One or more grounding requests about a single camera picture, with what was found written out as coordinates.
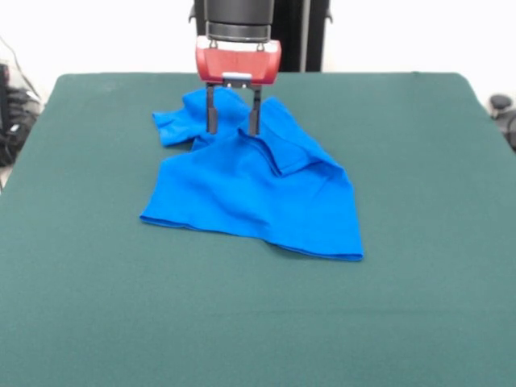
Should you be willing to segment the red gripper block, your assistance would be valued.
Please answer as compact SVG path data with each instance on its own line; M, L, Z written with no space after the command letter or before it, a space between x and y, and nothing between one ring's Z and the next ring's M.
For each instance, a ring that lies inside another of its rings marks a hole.
M249 134L260 133L262 85L275 82L281 62L281 42L236 43L197 37L196 64L198 75L206 84L206 131L216 135L218 111L214 105L215 84L225 81L247 81L253 91L249 115Z

